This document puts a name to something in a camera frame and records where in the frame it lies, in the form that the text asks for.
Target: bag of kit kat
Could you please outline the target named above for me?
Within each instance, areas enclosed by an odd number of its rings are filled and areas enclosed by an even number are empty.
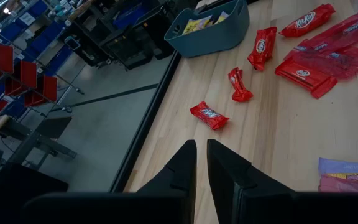
[[[313,11],[293,21],[280,34],[285,37],[300,37],[328,21],[335,9],[330,4],[322,4]]]
[[[190,113],[198,119],[204,121],[204,123],[206,123],[212,130],[222,127],[229,120],[229,118],[209,108],[205,101],[202,101],[197,106],[190,108]]]
[[[244,87],[241,69],[233,68],[228,76],[235,90],[231,96],[234,101],[243,102],[253,97],[253,94]]]
[[[358,42],[358,14],[313,37],[307,44],[320,52],[335,52]]]
[[[299,52],[293,56],[294,62],[314,68],[319,72],[338,79],[347,79],[358,73],[358,48],[340,50],[330,54]]]
[[[300,42],[296,47],[294,47],[285,57],[284,60],[296,55],[299,52],[310,52],[314,51],[312,47],[308,46],[307,43],[308,39],[303,40]]]
[[[257,31],[254,49],[247,58],[256,70],[262,71],[265,61],[272,57],[276,32],[277,27]]]
[[[303,86],[316,99],[326,94],[337,83],[336,78],[319,72],[316,69],[299,65],[292,58],[279,65],[275,73]]]

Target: candy wrapper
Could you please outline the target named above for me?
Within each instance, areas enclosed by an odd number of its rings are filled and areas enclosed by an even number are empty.
[[[265,61],[272,57],[276,32],[277,27],[257,31],[254,49],[247,58],[256,70],[262,71]]]
[[[358,192],[358,181],[322,175],[318,190],[320,192]]]
[[[206,27],[207,23],[209,22],[209,20],[211,19],[211,17],[212,17],[212,15],[202,18],[202,19],[197,19],[197,20],[189,19],[189,21],[187,22],[186,28],[183,31],[183,35],[204,29]]]
[[[318,34],[308,45],[320,52],[335,52],[358,42],[358,13]]]
[[[310,52],[312,51],[314,53],[314,49],[312,47],[310,47],[309,45],[307,45],[307,41],[308,39],[303,40],[302,42],[300,42],[298,44],[298,46],[294,47],[285,57],[284,60],[287,60],[290,57],[293,57],[294,55],[296,55],[299,52]]]
[[[315,68],[337,79],[352,78],[358,73],[358,48],[330,54],[300,52],[293,56],[293,60],[302,66]]]
[[[229,73],[229,80],[232,83],[235,91],[231,98],[234,101],[243,102],[253,97],[253,94],[248,91],[242,83],[242,70],[239,68],[233,68]]]
[[[202,101],[197,106],[190,108],[190,113],[198,119],[204,121],[204,123],[206,123],[212,130],[222,127],[229,120],[229,118],[209,108],[205,101]]]
[[[316,99],[326,94],[337,83],[336,78],[316,69],[304,67],[294,62],[292,58],[279,65],[275,73],[303,86]]]
[[[326,23],[335,9],[330,4],[322,4],[313,11],[290,23],[280,34],[285,37],[300,37]]]
[[[215,24],[218,24],[220,22],[222,22],[223,20],[225,20],[229,15],[225,12],[222,12],[221,15],[219,16],[219,18],[217,19],[217,21],[215,22]]]
[[[318,170],[321,175],[358,181],[358,162],[319,158]]]

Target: plastic basket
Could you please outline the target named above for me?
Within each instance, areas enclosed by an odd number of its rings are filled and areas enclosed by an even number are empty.
[[[217,18],[225,12],[229,16],[222,22],[182,35],[189,19],[202,19],[212,15]],[[244,39],[249,26],[246,0],[233,0],[200,14],[191,9],[183,10],[165,34],[165,40],[182,56],[198,55],[231,49]]]

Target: wooden countertop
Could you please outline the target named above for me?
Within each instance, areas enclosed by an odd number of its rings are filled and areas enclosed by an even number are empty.
[[[258,72],[252,68],[247,57],[257,29],[277,26],[281,30],[322,3],[331,3],[336,10],[325,25],[299,38],[286,39],[277,34],[273,59],[265,64],[265,70]],[[358,162],[358,75],[339,82],[317,100],[305,89],[274,74],[294,46],[355,12],[358,0],[260,0],[251,4],[250,26],[237,47],[180,61],[126,190],[139,189],[187,139],[195,139],[198,147],[195,222],[217,223],[208,182],[207,139],[217,139],[295,190],[318,189],[319,157]],[[227,74],[234,67],[244,70],[244,85],[254,94],[247,103],[231,99],[234,90]],[[189,109],[202,100],[230,118],[225,127],[212,131],[190,114]]]

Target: gray floor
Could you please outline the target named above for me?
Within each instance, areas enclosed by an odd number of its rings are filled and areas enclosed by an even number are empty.
[[[150,63],[129,71],[125,71],[119,64],[111,64],[97,70],[73,54],[59,69],[58,74],[69,82],[74,80],[73,84],[80,87],[85,95],[71,89],[60,102],[60,106],[159,83],[170,59],[171,57],[163,60],[153,59]],[[59,82],[59,85],[62,89],[67,86],[63,82]],[[49,113],[48,118],[73,117],[57,141],[78,155],[75,159],[61,154],[57,157],[48,156],[39,171],[68,182],[69,191],[107,192],[154,92],[155,89],[151,89],[77,106],[73,108],[72,114],[64,111]],[[52,106],[46,104],[35,109],[48,113]],[[43,117],[30,111],[21,123],[34,129],[42,120]],[[9,137],[4,142],[12,149],[20,144]],[[2,144],[1,138],[0,149],[4,150],[5,159],[12,155]],[[42,151],[34,149],[27,160],[37,163],[43,154]]]

